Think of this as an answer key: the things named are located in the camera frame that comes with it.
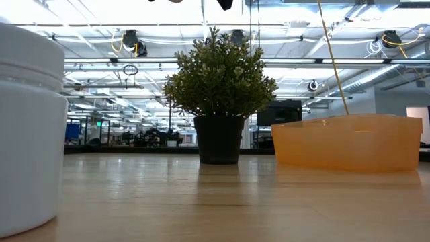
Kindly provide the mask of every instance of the fluorescent light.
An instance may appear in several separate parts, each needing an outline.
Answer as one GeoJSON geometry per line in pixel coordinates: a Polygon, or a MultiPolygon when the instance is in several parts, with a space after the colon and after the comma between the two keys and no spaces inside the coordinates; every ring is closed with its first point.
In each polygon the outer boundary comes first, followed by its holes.
{"type": "Polygon", "coordinates": [[[293,99],[293,100],[308,100],[310,97],[278,97],[276,99],[293,99]]]}
{"type": "MultiPolygon", "coordinates": [[[[331,59],[324,59],[322,63],[331,63],[331,59]]],[[[377,59],[335,59],[335,63],[359,63],[359,64],[373,64],[373,63],[383,63],[385,60],[377,59]]]]}
{"type": "Polygon", "coordinates": [[[85,117],[79,117],[79,116],[69,116],[69,117],[67,117],[67,118],[72,118],[72,119],[85,119],[85,117]]]}
{"type": "Polygon", "coordinates": [[[77,98],[85,98],[85,99],[100,99],[100,98],[117,98],[116,96],[65,96],[67,99],[77,99],[77,98]]]}
{"type": "Polygon", "coordinates": [[[93,109],[93,108],[95,108],[94,106],[87,105],[87,104],[73,104],[73,105],[75,105],[75,106],[77,106],[79,108],[85,108],[85,109],[93,109]]]}
{"type": "Polygon", "coordinates": [[[176,58],[119,58],[119,63],[176,63],[176,58]]]}
{"type": "Polygon", "coordinates": [[[83,96],[83,98],[87,99],[99,99],[99,98],[116,98],[115,96],[83,96]]]}
{"type": "Polygon", "coordinates": [[[319,100],[341,100],[342,97],[318,97],[319,100]]]}
{"type": "Polygon", "coordinates": [[[114,117],[114,118],[121,118],[120,114],[108,114],[108,116],[114,117]]]}
{"type": "Polygon", "coordinates": [[[430,64],[430,60],[427,59],[401,59],[401,60],[392,60],[392,64],[430,64]]]}
{"type": "Polygon", "coordinates": [[[108,58],[67,58],[65,63],[110,63],[108,58]]]}
{"type": "Polygon", "coordinates": [[[309,58],[262,58],[265,63],[315,63],[315,59],[309,58]]]}

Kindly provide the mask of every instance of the white plastic jar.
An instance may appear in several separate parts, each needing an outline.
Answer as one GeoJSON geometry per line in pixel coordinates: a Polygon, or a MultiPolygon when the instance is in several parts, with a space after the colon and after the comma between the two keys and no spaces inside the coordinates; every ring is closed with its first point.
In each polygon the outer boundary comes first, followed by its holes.
{"type": "Polygon", "coordinates": [[[0,238],[56,216],[67,118],[65,54],[0,23],[0,238]]]}

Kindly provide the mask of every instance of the green leafy plant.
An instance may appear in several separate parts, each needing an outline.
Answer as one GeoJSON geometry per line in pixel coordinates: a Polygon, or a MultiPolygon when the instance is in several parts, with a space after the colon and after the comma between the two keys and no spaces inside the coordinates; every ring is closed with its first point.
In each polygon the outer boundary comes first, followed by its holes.
{"type": "Polygon", "coordinates": [[[276,81],[263,75],[263,50],[250,53],[246,38],[234,44],[230,35],[210,28],[206,40],[194,40],[189,55],[175,53],[178,74],[164,86],[173,108],[196,116],[244,116],[264,110],[274,99],[276,81]]]}

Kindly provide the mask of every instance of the table surface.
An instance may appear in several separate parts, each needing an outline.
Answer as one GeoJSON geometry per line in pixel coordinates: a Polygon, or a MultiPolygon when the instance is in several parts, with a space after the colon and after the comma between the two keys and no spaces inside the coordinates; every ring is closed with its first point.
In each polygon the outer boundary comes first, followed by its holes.
{"type": "Polygon", "coordinates": [[[66,155],[54,220],[2,242],[429,241],[430,163],[360,174],[197,155],[66,155]]]}

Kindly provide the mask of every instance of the translucent orange bin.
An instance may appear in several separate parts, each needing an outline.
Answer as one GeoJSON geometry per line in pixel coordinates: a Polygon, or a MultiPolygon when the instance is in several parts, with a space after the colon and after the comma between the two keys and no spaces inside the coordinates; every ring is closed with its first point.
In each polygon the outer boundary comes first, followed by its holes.
{"type": "Polygon", "coordinates": [[[412,171],[418,166],[420,118],[337,116],[271,127],[278,163],[358,171],[412,171]]]}

